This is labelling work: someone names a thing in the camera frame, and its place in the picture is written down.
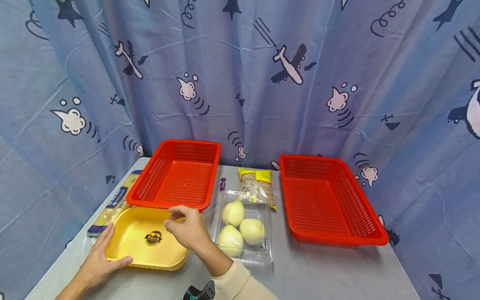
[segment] white table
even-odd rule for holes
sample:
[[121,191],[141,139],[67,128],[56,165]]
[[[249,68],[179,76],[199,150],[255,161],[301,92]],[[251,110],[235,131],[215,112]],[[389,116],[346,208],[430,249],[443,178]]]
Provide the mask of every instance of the white table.
[[[107,202],[128,175],[143,169],[148,158],[140,158],[119,180],[117,187],[33,288],[26,300],[54,299],[68,284],[84,261],[95,238],[86,236]],[[220,203],[220,178],[227,178],[227,189],[238,189],[236,167],[219,166],[210,206],[204,211],[213,235]],[[272,172],[272,188],[277,212],[273,213],[274,262],[267,268],[250,268],[252,274],[280,299],[326,300],[419,300],[407,274],[390,245],[340,248],[295,241],[288,229],[280,174]],[[202,289],[210,280],[198,257],[191,253],[185,266],[175,272],[127,267],[105,284],[92,290],[88,299],[175,300],[182,299],[190,285]]]

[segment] sleeve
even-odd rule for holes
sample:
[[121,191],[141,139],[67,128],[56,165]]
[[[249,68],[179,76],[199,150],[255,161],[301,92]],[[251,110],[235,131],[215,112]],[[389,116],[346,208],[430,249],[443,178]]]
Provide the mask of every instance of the sleeve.
[[213,282],[215,300],[278,300],[239,262],[234,262],[223,276],[214,277]]

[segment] tray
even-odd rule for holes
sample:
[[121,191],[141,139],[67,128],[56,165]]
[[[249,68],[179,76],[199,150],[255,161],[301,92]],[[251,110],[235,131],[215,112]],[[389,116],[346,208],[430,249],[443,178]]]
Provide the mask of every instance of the tray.
[[384,227],[345,162],[282,155],[280,170],[295,239],[349,247],[388,243]]
[[131,207],[115,221],[115,234],[105,251],[109,261],[132,256],[130,266],[176,271],[190,251],[163,226],[171,213],[163,209]]
[[265,226],[265,238],[255,244],[251,245],[246,242],[243,243],[243,250],[241,255],[237,257],[231,257],[235,261],[239,261],[242,264],[264,266],[273,262],[273,240],[272,240],[272,212],[270,209],[270,203],[261,194],[253,195],[251,193],[246,194],[240,191],[227,190],[223,192],[220,215],[216,226],[214,242],[219,246],[221,250],[227,253],[230,248],[222,247],[219,244],[219,237],[222,229],[226,226],[222,220],[222,214],[227,204],[233,201],[240,201],[243,204],[245,210],[245,219],[252,218],[257,219]]
[[183,204],[203,211],[210,204],[219,143],[166,140],[127,195],[131,205],[168,209]]

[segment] snack bag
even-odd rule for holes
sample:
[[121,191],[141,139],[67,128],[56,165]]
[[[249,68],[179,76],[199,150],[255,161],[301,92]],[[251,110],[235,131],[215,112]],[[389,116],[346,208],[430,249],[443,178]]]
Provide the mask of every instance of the snack bag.
[[253,194],[250,201],[260,201],[256,199],[255,194],[262,195],[270,203],[270,207],[276,210],[275,201],[272,193],[271,170],[247,170],[239,168],[240,181],[242,183],[242,193]]
[[98,218],[93,222],[87,231],[87,236],[98,237],[110,223],[115,222],[120,214],[127,208],[130,208],[130,204],[127,203],[128,189],[133,186],[133,183],[137,180],[141,170],[133,171],[130,176],[125,180],[120,189],[115,193],[112,200],[100,213]]

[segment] clear plastic container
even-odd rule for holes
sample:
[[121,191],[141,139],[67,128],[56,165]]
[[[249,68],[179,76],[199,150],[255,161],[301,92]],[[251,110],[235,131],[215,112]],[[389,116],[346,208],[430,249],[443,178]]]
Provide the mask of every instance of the clear plastic container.
[[[240,201],[241,204],[228,206],[230,213],[226,213],[223,218],[226,206],[234,201]],[[243,218],[237,212],[231,212],[241,210],[240,206],[243,206]],[[273,261],[273,241],[272,213],[268,199],[261,194],[225,191],[214,242],[233,260],[242,264],[269,265]]]

